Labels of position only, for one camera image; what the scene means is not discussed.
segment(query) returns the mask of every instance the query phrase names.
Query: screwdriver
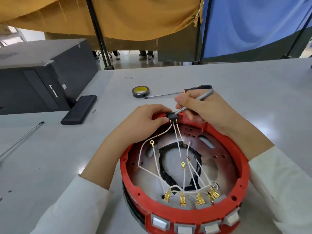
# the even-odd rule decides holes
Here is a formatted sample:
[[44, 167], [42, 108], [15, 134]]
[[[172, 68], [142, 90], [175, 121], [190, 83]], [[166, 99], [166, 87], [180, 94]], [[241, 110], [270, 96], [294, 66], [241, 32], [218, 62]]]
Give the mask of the screwdriver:
[[154, 97], [166, 96], [166, 95], [172, 95], [172, 94], [185, 94], [189, 90], [212, 90], [212, 88], [213, 87], [211, 85], [200, 85], [198, 87], [193, 87], [193, 88], [190, 88], [190, 89], [184, 89], [184, 91], [182, 91], [182, 92], [176, 92], [176, 93], [170, 93], [170, 94], [160, 94], [160, 95], [154, 95], [154, 96], [147, 96], [145, 98], [154, 98]]
[[[200, 101], [203, 101], [203, 100], [205, 100], [208, 96], [210, 96], [210, 95], [212, 95], [212, 94], [213, 94], [213, 89], [210, 89], [208, 92], [206, 92], [206, 93], [204, 93], [204, 94], [198, 96], [196, 99], [197, 99], [197, 100], [200, 100]], [[179, 113], [181, 113], [181, 112], [184, 112], [184, 111], [186, 111], [187, 109], [188, 109], [187, 107], [181, 107], [181, 109], [177, 110], [177, 111], [174, 113], [174, 115], [177, 115], [177, 114], [179, 114]]]

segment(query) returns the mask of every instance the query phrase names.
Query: red rim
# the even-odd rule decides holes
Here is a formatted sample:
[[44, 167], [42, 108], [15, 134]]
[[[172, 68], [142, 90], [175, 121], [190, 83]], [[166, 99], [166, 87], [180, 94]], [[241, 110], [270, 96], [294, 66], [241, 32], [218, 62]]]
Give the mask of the red rim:
[[[153, 118], [164, 117], [165, 114], [156, 115]], [[211, 207], [203, 209], [193, 209], [193, 210], [181, 210], [176, 208], [171, 208], [169, 206], [163, 205], [149, 196], [147, 196], [140, 187], [135, 187], [131, 182], [126, 169], [126, 162], [128, 159], [128, 153], [132, 147], [130, 145], [120, 158], [120, 170], [123, 182], [128, 193], [131, 196], [137, 209], [145, 216], [145, 227], [150, 233], [161, 234], [161, 233], [174, 233], [173, 225], [170, 225], [170, 231], [163, 232], [151, 225], [150, 214], [155, 214], [161, 218], [169, 220], [171, 224], [173, 223], [183, 223], [183, 224], [196, 224], [197, 228], [195, 233], [198, 233], [199, 227], [203, 223], [208, 223], [216, 220], [223, 220], [225, 216], [234, 211], [239, 207], [242, 202], [246, 190], [248, 187], [249, 180], [249, 165], [248, 160], [239, 149], [239, 147], [227, 136], [224, 136], [217, 132], [208, 123], [198, 123], [193, 122], [188, 119], [184, 113], [179, 114], [179, 123], [191, 125], [197, 128], [201, 128], [202, 131], [206, 131], [214, 136], [230, 153], [235, 165], [239, 172], [239, 178], [230, 192], [230, 194], [224, 198], [220, 203], [214, 204]], [[229, 227], [226, 225], [221, 225], [221, 233], [229, 233], [236, 228], [237, 224]]]

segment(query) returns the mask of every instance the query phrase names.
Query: computer tower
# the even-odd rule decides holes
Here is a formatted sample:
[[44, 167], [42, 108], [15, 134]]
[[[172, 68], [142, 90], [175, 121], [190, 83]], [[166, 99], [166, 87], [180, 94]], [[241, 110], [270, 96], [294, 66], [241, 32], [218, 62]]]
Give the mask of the computer tower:
[[98, 71], [86, 39], [0, 48], [0, 115], [70, 110]]

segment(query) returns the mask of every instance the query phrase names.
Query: blue fabric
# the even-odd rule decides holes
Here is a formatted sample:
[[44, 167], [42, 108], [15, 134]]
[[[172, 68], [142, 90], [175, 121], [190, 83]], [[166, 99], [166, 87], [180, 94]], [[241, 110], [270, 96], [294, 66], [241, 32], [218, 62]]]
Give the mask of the blue fabric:
[[213, 0], [204, 57], [248, 51], [285, 38], [301, 30], [311, 12], [312, 0]]

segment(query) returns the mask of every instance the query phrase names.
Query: white shirt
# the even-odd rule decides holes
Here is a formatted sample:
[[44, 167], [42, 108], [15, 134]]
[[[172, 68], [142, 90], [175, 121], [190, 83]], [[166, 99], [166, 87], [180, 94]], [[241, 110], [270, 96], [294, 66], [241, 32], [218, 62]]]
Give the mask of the white shirt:
[[[283, 234], [312, 233], [312, 178], [273, 147], [249, 162], [250, 180]], [[76, 177], [31, 234], [94, 234], [111, 191]]]

